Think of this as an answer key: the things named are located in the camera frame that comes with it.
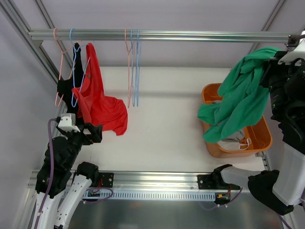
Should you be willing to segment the white tank top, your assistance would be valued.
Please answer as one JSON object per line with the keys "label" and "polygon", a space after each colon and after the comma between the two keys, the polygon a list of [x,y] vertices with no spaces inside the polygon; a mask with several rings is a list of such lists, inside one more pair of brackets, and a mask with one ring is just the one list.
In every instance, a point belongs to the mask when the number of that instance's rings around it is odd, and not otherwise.
{"label": "white tank top", "polygon": [[242,144],[240,142],[223,142],[218,141],[217,144],[219,147],[221,147],[224,150],[227,151],[240,151],[240,150],[246,150],[250,144],[252,143],[250,138],[246,139],[246,143]]}

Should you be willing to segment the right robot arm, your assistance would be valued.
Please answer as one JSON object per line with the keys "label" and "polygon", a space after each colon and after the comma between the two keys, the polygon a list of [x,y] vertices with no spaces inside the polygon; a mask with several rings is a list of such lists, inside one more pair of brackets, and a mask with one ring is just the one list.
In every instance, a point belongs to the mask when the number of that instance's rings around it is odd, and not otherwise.
{"label": "right robot arm", "polygon": [[288,59],[278,51],[268,61],[260,82],[270,92],[272,117],[283,133],[284,154],[279,170],[250,171],[226,164],[210,174],[218,189],[245,187],[252,196],[284,216],[305,203],[305,55]]}

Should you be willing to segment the light blue wire hanger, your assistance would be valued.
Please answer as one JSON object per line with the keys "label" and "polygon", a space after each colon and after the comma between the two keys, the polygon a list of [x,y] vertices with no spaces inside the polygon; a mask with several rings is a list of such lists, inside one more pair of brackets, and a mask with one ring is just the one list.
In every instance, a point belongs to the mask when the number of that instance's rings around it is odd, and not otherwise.
{"label": "light blue wire hanger", "polygon": [[141,42],[140,31],[137,31],[137,49],[136,49],[136,81],[135,81],[135,102],[136,106],[139,106],[139,81],[140,81],[140,55],[141,55]]}

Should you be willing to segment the grey tank top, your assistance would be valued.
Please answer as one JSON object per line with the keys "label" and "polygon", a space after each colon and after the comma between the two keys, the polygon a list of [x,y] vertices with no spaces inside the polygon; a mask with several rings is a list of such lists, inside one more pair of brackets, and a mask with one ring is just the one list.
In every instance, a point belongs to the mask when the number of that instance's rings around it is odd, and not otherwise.
{"label": "grey tank top", "polygon": [[231,134],[230,136],[222,139],[223,142],[240,142],[242,139],[244,139],[245,134],[244,130],[239,130]]}

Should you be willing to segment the green tank top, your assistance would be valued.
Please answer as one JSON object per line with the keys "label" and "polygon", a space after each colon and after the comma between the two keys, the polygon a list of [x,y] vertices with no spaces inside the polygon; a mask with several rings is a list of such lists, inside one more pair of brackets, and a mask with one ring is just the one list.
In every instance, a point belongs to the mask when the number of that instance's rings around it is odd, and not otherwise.
{"label": "green tank top", "polygon": [[261,120],[269,90],[260,81],[266,64],[279,51],[267,46],[244,56],[218,88],[221,102],[201,104],[197,116],[210,125],[203,135],[206,142],[217,143]]}

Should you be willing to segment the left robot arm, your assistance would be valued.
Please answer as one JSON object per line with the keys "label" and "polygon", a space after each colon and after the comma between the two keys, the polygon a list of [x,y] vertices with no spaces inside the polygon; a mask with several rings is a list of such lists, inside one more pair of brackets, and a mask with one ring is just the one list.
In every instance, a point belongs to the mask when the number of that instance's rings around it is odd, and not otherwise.
{"label": "left robot arm", "polygon": [[84,124],[79,129],[49,137],[43,166],[36,178],[33,229],[68,228],[85,191],[100,181],[98,166],[89,162],[80,163],[76,172],[71,172],[81,147],[102,141],[102,125]]}

